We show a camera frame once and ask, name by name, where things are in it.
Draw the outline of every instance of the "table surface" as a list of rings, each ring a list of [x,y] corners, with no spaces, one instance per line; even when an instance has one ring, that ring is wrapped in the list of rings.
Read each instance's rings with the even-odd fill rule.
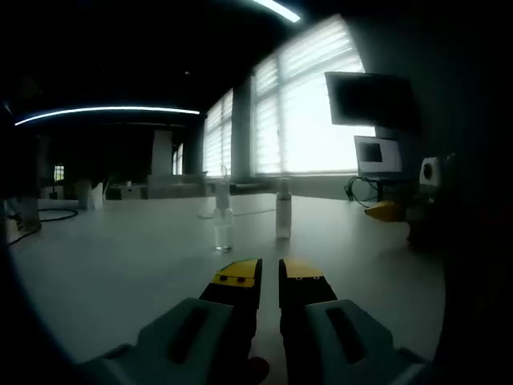
[[[212,213],[214,199],[187,198],[105,201],[102,210],[43,224],[11,248],[12,258],[35,309],[77,362],[134,343],[143,326],[182,299],[197,298],[219,268],[263,258],[252,354],[271,364],[266,383],[283,383],[278,260],[287,256],[322,270],[338,298],[388,327],[397,347],[432,359],[445,302],[441,259],[413,253],[406,224],[376,221],[357,203],[339,200],[294,197],[292,237],[277,241],[276,213],[269,211],[275,200],[231,198],[230,253],[214,250],[212,220],[200,219]],[[63,205],[76,202],[40,202]]]

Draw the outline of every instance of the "dark ceiling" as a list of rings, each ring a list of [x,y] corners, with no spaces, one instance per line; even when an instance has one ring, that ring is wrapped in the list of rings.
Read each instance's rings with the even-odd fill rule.
[[[10,109],[16,118],[127,103],[206,112],[284,41],[340,11],[332,2],[280,3],[301,21],[250,0],[29,9],[10,31],[14,49],[3,74]]]

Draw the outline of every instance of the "bottle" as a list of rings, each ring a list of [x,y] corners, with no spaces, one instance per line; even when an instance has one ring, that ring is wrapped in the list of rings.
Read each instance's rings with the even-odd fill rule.
[[[228,252],[233,248],[233,212],[230,209],[230,181],[224,177],[216,184],[216,209],[214,210],[216,249]]]
[[[276,195],[276,238],[290,238],[292,226],[292,194],[289,191],[289,180],[280,180],[280,188]]]

